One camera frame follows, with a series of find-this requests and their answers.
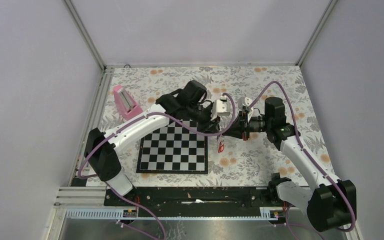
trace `chessboard border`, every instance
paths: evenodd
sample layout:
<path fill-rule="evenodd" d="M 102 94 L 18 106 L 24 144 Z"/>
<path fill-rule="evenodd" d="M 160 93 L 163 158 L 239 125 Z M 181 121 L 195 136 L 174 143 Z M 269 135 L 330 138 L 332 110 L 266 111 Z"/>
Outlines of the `chessboard border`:
<path fill-rule="evenodd" d="M 142 148 L 144 145 L 145 137 L 142 137 L 140 139 L 140 145 L 139 145 L 139 156 L 137 157 L 137 163 L 136 163 L 136 173 L 137 174 L 208 174 L 208 137 L 204 136 L 204 170 L 197 171 L 197 170 L 142 170 L 141 169 L 141 162 L 139 161 L 142 159 Z"/>

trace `checkered board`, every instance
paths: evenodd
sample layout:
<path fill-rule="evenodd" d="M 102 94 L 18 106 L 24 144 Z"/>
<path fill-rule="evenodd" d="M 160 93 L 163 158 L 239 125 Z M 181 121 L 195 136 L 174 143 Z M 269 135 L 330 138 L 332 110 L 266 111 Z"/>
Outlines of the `checkered board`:
<path fill-rule="evenodd" d="M 197 129 L 195 121 L 182 122 Z M 206 136 L 172 122 L 142 138 L 136 173 L 208 174 L 207 148 Z"/>

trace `pink container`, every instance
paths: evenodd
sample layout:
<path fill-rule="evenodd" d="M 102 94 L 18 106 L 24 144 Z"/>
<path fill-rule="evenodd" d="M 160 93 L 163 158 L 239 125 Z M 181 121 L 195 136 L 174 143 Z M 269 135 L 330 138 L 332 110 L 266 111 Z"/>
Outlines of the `pink container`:
<path fill-rule="evenodd" d="M 129 92 L 121 85 L 115 86 L 113 91 L 117 111 L 125 120 L 130 120 L 144 112 L 141 106 L 136 103 Z"/>

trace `white item in pink container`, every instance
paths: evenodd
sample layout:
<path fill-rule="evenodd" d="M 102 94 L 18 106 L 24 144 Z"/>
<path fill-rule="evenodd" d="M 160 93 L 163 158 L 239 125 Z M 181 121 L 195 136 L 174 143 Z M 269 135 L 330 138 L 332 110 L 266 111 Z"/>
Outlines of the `white item in pink container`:
<path fill-rule="evenodd" d="M 144 112 L 124 87 L 117 85 L 113 91 L 117 111 L 125 120 L 130 120 Z"/>

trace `table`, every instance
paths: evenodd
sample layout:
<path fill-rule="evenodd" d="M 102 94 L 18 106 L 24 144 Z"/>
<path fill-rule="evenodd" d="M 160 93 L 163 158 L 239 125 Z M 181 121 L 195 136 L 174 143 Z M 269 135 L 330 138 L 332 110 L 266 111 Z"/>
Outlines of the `table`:
<path fill-rule="evenodd" d="M 105 131 L 124 122 L 117 112 L 113 88 L 124 86 L 145 110 L 156 99 L 190 80 L 202 83 L 207 99 L 214 101 L 221 93 L 229 93 L 235 101 L 246 96 L 254 99 L 271 81 L 279 81 L 286 90 L 297 119 L 298 130 L 305 143 L 321 160 L 328 172 L 334 173 L 322 133 L 317 122 L 302 73 L 298 66 L 207 66 L 207 67 L 138 67 L 116 68 L 111 80 L 100 130 Z M 269 87 L 255 105 L 264 112 L 264 99 L 280 97 L 285 103 L 287 121 L 291 113 L 282 91 Z M 240 187 L 267 186 L 271 174 L 279 172 L 300 186 L 307 186 L 291 160 L 271 144 L 265 133 L 252 133 L 250 140 L 226 137 L 224 151 L 218 153 L 215 137 L 208 138 L 208 174 L 136 173 L 139 154 L 138 141 L 118 156 L 126 176 L 135 187 Z M 105 186 L 97 177 L 89 178 L 86 186 Z"/>

